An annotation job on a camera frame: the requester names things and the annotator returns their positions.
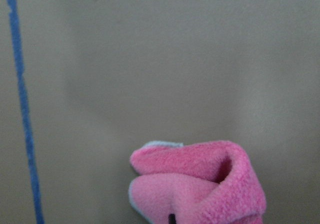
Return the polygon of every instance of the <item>pink plush fabric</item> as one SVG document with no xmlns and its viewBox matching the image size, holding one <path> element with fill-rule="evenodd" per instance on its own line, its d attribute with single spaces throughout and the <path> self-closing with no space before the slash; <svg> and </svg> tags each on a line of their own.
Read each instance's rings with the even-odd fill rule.
<svg viewBox="0 0 320 224">
<path fill-rule="evenodd" d="M 150 223 L 262 224 L 266 199 L 246 152 L 230 141 L 153 141 L 131 158 L 132 206 Z"/>
</svg>

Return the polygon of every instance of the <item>blue line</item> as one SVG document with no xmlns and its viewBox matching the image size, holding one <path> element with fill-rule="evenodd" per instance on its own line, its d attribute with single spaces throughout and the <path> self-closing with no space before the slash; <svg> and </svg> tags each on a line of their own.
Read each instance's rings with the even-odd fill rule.
<svg viewBox="0 0 320 224">
<path fill-rule="evenodd" d="M 24 68 L 24 61 L 23 61 L 23 53 L 22 53 L 22 45 L 21 45 L 21 36 L 20 36 L 20 27 L 19 27 L 19 16 L 17 10 L 17 0 L 7 0 L 8 5 L 11 9 L 9 13 L 10 19 L 10 27 L 11 27 L 11 36 L 12 36 L 12 46 L 13 46 L 13 55 L 15 59 L 15 70 L 16 76 L 18 81 L 18 91 L 19 91 L 19 98 L 20 98 L 20 108 L 21 108 L 21 115 L 22 115 L 22 122 L 23 122 L 23 129 L 24 129 L 24 137 L 25 137 L 25 146 L 27 150 L 27 157 L 28 157 L 28 166 L 30 172 L 30 179 L 31 179 L 31 187 L 33 193 L 33 202 L 34 202 L 34 209 L 36 213 L 36 222 L 37 224 L 43 224 L 44 217 L 42 215 L 42 208 L 41 208 L 41 194 L 40 194 L 40 186 L 39 186 L 39 178 L 37 175 L 37 166 L 36 166 L 36 158 L 34 152 L 34 139 L 32 134 L 32 127 L 31 121 L 29 116 L 29 104 L 28 104 L 28 95 L 27 89 L 25 86 L 25 81 L 23 77 Z"/>
</svg>

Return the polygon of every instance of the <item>folded cloth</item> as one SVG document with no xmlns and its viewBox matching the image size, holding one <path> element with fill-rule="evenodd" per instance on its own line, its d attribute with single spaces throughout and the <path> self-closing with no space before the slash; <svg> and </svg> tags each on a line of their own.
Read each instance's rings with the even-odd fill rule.
<svg viewBox="0 0 320 224">
<path fill-rule="evenodd" d="M 263 222 L 265 194 L 237 144 L 152 141 L 133 152 L 130 161 L 141 175 L 130 184 L 130 203 L 150 223 Z"/>
</svg>

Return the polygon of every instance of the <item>fuzzy pink towel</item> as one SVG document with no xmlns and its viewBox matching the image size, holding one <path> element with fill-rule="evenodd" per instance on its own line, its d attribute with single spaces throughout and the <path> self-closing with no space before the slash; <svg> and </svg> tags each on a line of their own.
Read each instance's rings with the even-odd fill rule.
<svg viewBox="0 0 320 224">
<path fill-rule="evenodd" d="M 152 141 L 130 161 L 130 202 L 150 223 L 262 224 L 265 194 L 237 144 Z"/>
</svg>

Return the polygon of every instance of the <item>pink fleece sock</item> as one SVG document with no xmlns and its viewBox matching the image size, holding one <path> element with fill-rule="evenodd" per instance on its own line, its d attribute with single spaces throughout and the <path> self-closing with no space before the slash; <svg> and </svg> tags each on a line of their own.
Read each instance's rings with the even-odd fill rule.
<svg viewBox="0 0 320 224">
<path fill-rule="evenodd" d="M 237 144 L 153 141 L 130 159 L 141 174 L 130 202 L 150 223 L 171 223 L 174 214 L 177 224 L 262 224 L 265 194 Z"/>
</svg>

